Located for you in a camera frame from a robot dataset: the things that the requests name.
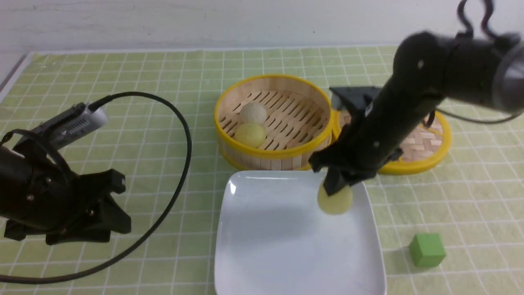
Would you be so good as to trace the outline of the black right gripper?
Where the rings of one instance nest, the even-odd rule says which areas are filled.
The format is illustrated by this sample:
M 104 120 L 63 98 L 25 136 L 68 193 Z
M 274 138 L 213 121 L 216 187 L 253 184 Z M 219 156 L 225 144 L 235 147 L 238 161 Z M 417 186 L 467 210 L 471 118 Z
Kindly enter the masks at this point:
M 314 172 L 327 168 L 323 189 L 327 196 L 333 196 L 351 185 L 372 179 L 389 162 L 398 160 L 404 151 L 382 145 L 360 146 L 337 140 L 324 149 L 313 152 L 309 165 Z

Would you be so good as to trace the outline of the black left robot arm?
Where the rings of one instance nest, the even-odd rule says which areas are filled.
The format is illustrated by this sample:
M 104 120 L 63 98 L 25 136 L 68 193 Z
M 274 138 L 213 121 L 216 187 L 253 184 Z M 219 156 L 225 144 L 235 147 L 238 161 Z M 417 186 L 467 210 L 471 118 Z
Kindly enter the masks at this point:
M 1 147 L 0 214 L 4 237 L 45 243 L 106 243 L 112 233 L 131 232 L 131 217 L 112 193 L 125 192 L 125 176 L 110 169 L 79 175 L 60 172 L 43 152 L 24 155 Z

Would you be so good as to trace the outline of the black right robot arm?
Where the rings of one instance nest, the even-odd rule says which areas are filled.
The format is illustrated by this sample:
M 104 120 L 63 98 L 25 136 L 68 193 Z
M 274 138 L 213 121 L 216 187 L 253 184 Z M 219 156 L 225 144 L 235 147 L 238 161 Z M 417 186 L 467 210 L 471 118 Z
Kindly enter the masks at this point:
M 523 112 L 523 42 L 492 41 L 419 32 L 404 39 L 393 73 L 381 88 L 331 86 L 335 109 L 351 121 L 335 142 L 314 152 L 314 172 L 327 168 L 328 196 L 371 179 L 401 157 L 401 143 L 444 99 L 507 113 Z

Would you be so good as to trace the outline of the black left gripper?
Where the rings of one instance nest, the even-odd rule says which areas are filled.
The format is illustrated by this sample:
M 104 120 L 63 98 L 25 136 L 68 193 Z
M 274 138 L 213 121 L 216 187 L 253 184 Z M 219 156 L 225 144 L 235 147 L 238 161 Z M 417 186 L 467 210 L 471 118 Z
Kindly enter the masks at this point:
M 125 175 L 117 170 L 63 175 L 43 152 L 24 155 L 5 148 L 4 236 L 22 241 L 44 235 L 50 246 L 106 243 L 111 233 L 131 232 L 131 217 L 112 197 L 125 189 Z

